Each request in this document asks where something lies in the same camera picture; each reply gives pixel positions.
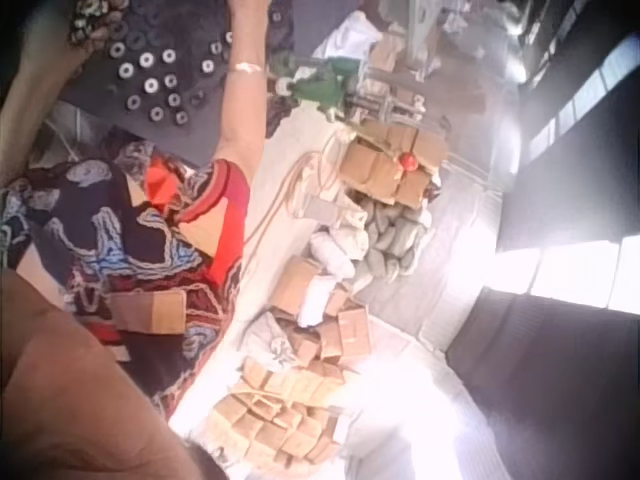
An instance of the person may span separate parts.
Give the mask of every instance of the person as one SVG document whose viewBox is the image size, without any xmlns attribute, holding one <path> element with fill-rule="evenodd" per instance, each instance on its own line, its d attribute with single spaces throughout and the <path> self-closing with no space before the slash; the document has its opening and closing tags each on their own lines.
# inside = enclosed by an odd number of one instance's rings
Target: person
<svg viewBox="0 0 640 480">
<path fill-rule="evenodd" d="M 48 5 L 28 24 L 0 111 L 2 457 L 33 477 L 204 478 L 202 456 L 162 419 L 233 318 L 264 147 L 268 0 L 228 4 L 220 140 L 190 176 L 148 142 L 27 168 L 55 98 L 107 31 L 72 47 Z"/>
</svg>

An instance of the bangle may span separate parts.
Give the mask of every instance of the bangle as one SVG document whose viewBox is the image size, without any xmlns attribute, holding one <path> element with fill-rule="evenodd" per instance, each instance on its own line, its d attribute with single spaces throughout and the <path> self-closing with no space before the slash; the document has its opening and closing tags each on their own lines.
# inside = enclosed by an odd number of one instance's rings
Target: bangle
<svg viewBox="0 0 640 480">
<path fill-rule="evenodd" d="M 229 72 L 262 73 L 264 70 L 255 63 L 240 62 L 235 65 L 229 65 Z"/>
</svg>

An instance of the stack of cardboard boxes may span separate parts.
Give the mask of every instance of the stack of cardboard boxes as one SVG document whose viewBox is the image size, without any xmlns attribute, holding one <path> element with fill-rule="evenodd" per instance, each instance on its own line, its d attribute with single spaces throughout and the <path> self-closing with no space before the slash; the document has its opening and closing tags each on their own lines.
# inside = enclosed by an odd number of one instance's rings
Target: stack of cardboard boxes
<svg viewBox="0 0 640 480">
<path fill-rule="evenodd" d="M 339 284 L 332 293 L 320 325 L 297 326 L 295 317 L 317 273 L 311 260 L 292 258 L 271 297 L 298 365 L 270 372 L 247 357 L 242 379 L 207 422 L 207 434 L 228 457 L 243 457 L 278 478 L 307 478 L 337 454 L 347 421 L 333 399 L 357 378 L 344 365 L 371 353 L 367 309 L 349 299 L 346 285 Z"/>
<path fill-rule="evenodd" d="M 419 131 L 403 125 L 385 125 L 366 121 L 367 133 L 386 141 L 391 149 L 412 152 L 420 168 L 404 171 L 400 164 L 371 145 L 354 140 L 340 165 L 340 177 L 351 188 L 376 200 L 393 205 L 396 202 L 419 208 L 431 178 L 449 154 L 441 135 Z"/>
</svg>

